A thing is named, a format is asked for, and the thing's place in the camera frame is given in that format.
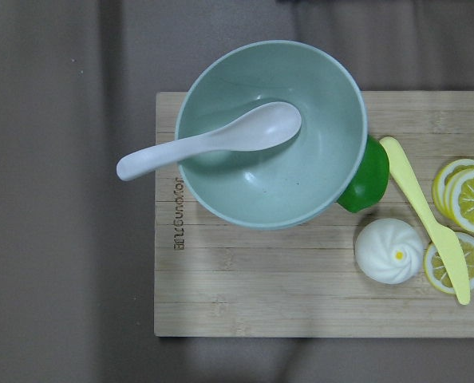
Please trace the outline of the stacked green bowls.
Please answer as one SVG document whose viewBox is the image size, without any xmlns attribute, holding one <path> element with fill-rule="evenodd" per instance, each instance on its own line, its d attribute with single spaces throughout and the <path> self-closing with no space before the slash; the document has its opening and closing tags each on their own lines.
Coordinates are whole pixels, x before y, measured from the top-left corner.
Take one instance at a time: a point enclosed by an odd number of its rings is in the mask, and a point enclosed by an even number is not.
<svg viewBox="0 0 474 383">
<path fill-rule="evenodd" d="M 304 223 L 335 203 L 353 179 L 368 135 L 355 80 L 328 53 L 296 41 L 261 41 L 224 55 L 195 80 L 176 137 L 224 126 L 272 101 L 295 106 L 298 134 L 259 152 L 212 152 L 180 163 L 195 199 L 226 221 L 257 229 Z"/>
</svg>

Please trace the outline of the white ceramic spoon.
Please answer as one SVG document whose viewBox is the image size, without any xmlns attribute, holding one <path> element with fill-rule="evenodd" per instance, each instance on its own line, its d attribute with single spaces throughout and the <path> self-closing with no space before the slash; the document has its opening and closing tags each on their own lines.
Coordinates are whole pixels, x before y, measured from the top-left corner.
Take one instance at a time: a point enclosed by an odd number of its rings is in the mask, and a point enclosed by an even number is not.
<svg viewBox="0 0 474 383">
<path fill-rule="evenodd" d="M 120 180 L 130 181 L 206 152 L 273 148 L 294 137 L 301 126 L 302 116 L 296 107 L 281 101 L 267 103 L 221 128 L 130 153 L 118 161 L 116 173 Z"/>
</svg>

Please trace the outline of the lemon slice under knife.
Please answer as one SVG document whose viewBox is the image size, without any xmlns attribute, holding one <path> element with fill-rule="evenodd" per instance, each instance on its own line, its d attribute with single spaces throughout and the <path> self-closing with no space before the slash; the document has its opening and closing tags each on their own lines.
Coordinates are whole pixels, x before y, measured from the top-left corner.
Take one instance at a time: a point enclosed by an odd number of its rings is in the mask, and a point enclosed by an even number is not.
<svg viewBox="0 0 474 383">
<path fill-rule="evenodd" d="M 474 237 L 463 232 L 456 233 L 468 268 L 470 289 L 474 289 Z M 439 256 L 436 246 L 430 243 L 424 255 L 423 267 L 425 276 L 437 290 L 446 294 L 455 294 L 448 272 Z"/>
</svg>

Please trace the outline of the yellow plastic knife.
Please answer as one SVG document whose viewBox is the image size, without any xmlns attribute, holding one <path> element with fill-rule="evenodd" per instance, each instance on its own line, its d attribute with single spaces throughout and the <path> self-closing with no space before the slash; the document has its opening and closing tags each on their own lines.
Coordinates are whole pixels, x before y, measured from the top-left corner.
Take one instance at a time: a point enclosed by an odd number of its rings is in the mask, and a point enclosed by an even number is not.
<svg viewBox="0 0 474 383">
<path fill-rule="evenodd" d="M 381 138 L 379 143 L 389 159 L 389 174 L 417 213 L 441 257 L 457 301 L 461 305 L 469 304 L 471 288 L 468 268 L 456 233 L 436 220 L 400 143 L 391 136 Z"/>
</svg>

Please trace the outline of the white steamed bun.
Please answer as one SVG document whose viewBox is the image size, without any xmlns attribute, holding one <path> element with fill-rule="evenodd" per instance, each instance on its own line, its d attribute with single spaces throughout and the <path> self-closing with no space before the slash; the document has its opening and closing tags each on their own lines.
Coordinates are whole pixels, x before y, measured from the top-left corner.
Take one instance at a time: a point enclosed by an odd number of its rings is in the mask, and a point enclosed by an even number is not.
<svg viewBox="0 0 474 383">
<path fill-rule="evenodd" d="M 378 219 L 361 230 L 354 244 L 361 271 L 383 284 L 411 279 L 422 265 L 424 245 L 408 223 L 399 219 Z"/>
</svg>

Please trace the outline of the green lime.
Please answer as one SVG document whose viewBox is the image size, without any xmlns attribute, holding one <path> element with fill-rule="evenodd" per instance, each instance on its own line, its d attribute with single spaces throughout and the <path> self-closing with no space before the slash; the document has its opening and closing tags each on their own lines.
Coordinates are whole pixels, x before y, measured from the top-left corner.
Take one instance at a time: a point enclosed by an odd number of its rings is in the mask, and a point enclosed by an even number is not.
<svg viewBox="0 0 474 383">
<path fill-rule="evenodd" d="M 388 182 L 388 155 L 377 140 L 368 136 L 359 168 L 338 198 L 338 204 L 351 213 L 372 207 L 385 194 Z"/>
</svg>

